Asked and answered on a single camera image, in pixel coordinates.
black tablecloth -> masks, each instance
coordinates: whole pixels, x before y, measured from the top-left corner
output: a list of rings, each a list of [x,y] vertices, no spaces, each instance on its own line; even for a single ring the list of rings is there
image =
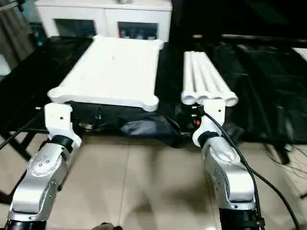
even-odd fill
[[[48,90],[60,84],[91,42],[53,37],[0,81],[0,129],[18,129],[37,113],[35,107],[47,104]],[[70,102],[74,122],[90,127],[87,133],[156,138],[173,147],[182,146],[195,129],[194,111],[180,101],[186,50],[206,51],[238,95],[239,103],[227,108],[224,124],[234,138],[307,143],[307,65],[288,47],[223,43],[183,49],[165,44],[155,87],[160,100],[157,111]],[[46,132],[44,120],[36,120],[29,130]]]

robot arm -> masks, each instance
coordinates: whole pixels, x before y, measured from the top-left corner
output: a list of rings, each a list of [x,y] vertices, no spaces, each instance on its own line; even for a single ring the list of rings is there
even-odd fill
[[[72,129],[72,108],[67,104],[45,106],[45,123],[50,142],[32,157],[27,173],[17,187],[6,229],[45,229],[54,199],[68,172],[71,152],[81,145]]]
[[[224,100],[203,101],[206,113],[220,125],[224,122]],[[257,220],[254,184],[240,156],[221,137],[219,128],[206,116],[195,131],[193,141],[202,148],[205,169],[210,175],[223,230],[258,230],[264,220]]]
[[[206,113],[220,125],[224,122],[224,100],[205,100]],[[25,178],[17,187],[8,214],[6,230],[43,230],[54,199],[68,171],[71,152],[81,145],[71,123],[72,108],[67,104],[45,106],[47,143],[28,163]],[[221,137],[219,128],[206,116],[193,135],[202,148],[220,209],[223,230],[258,230],[254,184],[238,153]]]

white pipe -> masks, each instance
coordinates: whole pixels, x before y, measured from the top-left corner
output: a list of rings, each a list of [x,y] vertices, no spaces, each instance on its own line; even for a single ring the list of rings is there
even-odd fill
[[[210,70],[208,66],[206,65],[206,59],[204,58],[204,55],[202,52],[198,52],[197,54],[197,60],[198,65],[201,69],[202,73],[202,79],[206,85],[207,91],[211,94],[210,99],[223,99],[221,92],[217,90],[217,87],[214,83],[214,79],[212,77],[212,74],[210,73]]]
[[[207,91],[204,81],[202,79],[201,69],[198,65],[197,54],[195,52],[192,52],[192,65],[197,99],[198,103],[200,104],[202,100],[210,99],[211,95]]]
[[[183,75],[183,91],[181,101],[183,104],[191,105],[197,100],[197,94],[193,85],[193,69],[191,52],[184,53],[184,75]]]
[[[208,56],[203,53],[206,59],[207,67],[212,74],[215,85],[217,89],[222,93],[224,100],[226,101],[226,106],[231,107],[238,103],[239,99],[234,92],[230,90],[224,79],[221,77],[220,73],[217,71],[213,63],[210,61]]]

tiled floor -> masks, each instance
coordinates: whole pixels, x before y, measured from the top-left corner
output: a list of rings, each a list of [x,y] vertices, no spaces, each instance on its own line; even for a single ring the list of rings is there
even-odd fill
[[[37,151],[45,138],[37,135],[28,150]],[[307,191],[307,181],[273,163],[260,144],[244,143],[240,148],[305,221],[307,203],[300,201],[298,194]],[[9,192],[26,163],[9,146],[0,154],[0,189]],[[307,163],[298,152],[291,157],[301,162],[301,168]],[[73,160],[49,229],[90,230],[104,221],[120,224],[124,230],[220,229],[212,185],[204,174],[201,152],[192,145],[173,149],[154,140],[87,137]],[[293,228],[277,195],[262,182],[258,187],[266,229]],[[0,226],[7,212],[8,206],[0,205]]]

black cable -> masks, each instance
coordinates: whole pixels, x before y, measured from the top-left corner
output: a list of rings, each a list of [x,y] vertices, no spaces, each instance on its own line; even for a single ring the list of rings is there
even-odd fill
[[[302,178],[302,179],[304,179],[304,180],[307,180],[307,178],[305,178],[305,177],[303,177],[303,176],[301,176],[301,175],[298,175],[298,174],[295,172],[295,170],[297,170],[297,171],[300,171],[300,172],[302,172],[302,173],[304,173],[304,174],[307,175],[307,172],[306,172],[306,171],[304,171],[304,170],[302,170],[302,169],[299,169],[299,168],[297,168],[297,167],[293,167],[293,166],[286,165],[286,164],[282,164],[281,162],[278,162],[277,160],[275,160],[275,159],[273,158],[273,156],[272,156],[272,151],[270,150],[269,146],[266,145],[266,144],[263,144],[263,145],[264,145],[264,147],[265,147],[265,150],[266,150],[266,153],[267,153],[268,157],[269,157],[273,162],[275,162],[276,164],[279,164],[279,165],[281,165],[281,166],[283,166],[283,167],[286,167],[286,168],[289,168],[289,169],[293,169],[293,172],[292,172],[292,171],[288,171],[288,172],[294,173],[296,176],[298,176],[298,177],[300,177],[300,178]]]
[[[246,167],[247,172],[249,173],[253,183],[254,183],[254,192],[255,192],[255,201],[256,201],[256,210],[257,210],[257,215],[258,218],[261,219],[261,209],[260,209],[260,201],[259,201],[259,194],[258,194],[258,188],[257,188],[257,184],[256,184],[256,180],[254,177],[254,174],[252,172],[252,168],[249,166],[248,162],[246,161],[245,157],[243,156],[243,154],[241,153],[241,151],[238,149],[238,147],[236,146],[236,144],[233,142],[233,140],[230,138],[229,134],[224,130],[224,128],[213,118],[211,117],[209,114],[207,114],[204,111],[204,115],[207,116],[222,132],[222,134],[225,136],[227,142],[237,151],[238,155],[240,156],[243,164]]]
[[[22,131],[24,131],[32,122],[34,122],[36,119],[38,119],[42,115],[42,111],[39,111],[31,120],[29,120],[24,126],[22,126],[20,129],[18,129],[14,134],[12,134],[9,138],[7,138],[4,142],[0,144],[0,151],[3,149],[14,137],[16,137],[18,134],[20,134]]]
[[[255,170],[253,170],[253,173],[259,178],[261,179],[264,183],[266,183],[271,189],[274,190],[274,192],[277,193],[277,195],[280,197],[280,199],[283,201],[284,205],[286,206],[293,222],[294,222],[294,225],[295,225],[295,229],[296,230],[300,230],[301,227],[299,225],[299,222],[294,214],[294,211],[292,210],[290,204],[288,203],[288,201],[286,200],[286,198],[283,196],[283,194],[273,185],[271,184],[267,179],[265,179],[263,176],[261,176],[259,173],[257,173]]]
[[[307,154],[302,151],[299,147],[295,146],[295,145],[291,145],[293,148],[295,148],[296,150],[298,150],[299,152],[301,152],[305,157],[307,157]]]
[[[294,214],[294,211],[292,210],[290,204],[287,202],[286,198],[283,196],[283,194],[273,185],[271,184],[267,179],[265,179],[263,176],[261,176],[259,173],[257,173],[255,170],[253,170],[249,164],[247,163],[246,159],[244,158],[243,154],[241,153],[241,151],[239,150],[239,148],[236,146],[236,144],[233,142],[233,140],[231,139],[231,137],[229,136],[229,134],[225,131],[225,129],[213,118],[211,117],[209,114],[207,114],[204,111],[204,115],[207,116],[222,132],[222,134],[225,136],[227,142],[237,151],[238,155],[241,157],[241,160],[243,162],[243,164],[245,165],[248,173],[250,174],[253,182],[254,182],[254,188],[255,188],[255,200],[256,200],[256,210],[258,212],[258,218],[261,218],[261,212],[258,211],[260,209],[260,201],[259,201],[259,194],[258,194],[258,189],[257,189],[257,185],[256,185],[256,181],[255,181],[255,177],[254,174],[261,179],[264,183],[266,183],[279,197],[280,199],[283,201],[284,205],[286,206],[292,220],[293,223],[295,225],[295,229],[296,230],[301,230],[299,222]]]

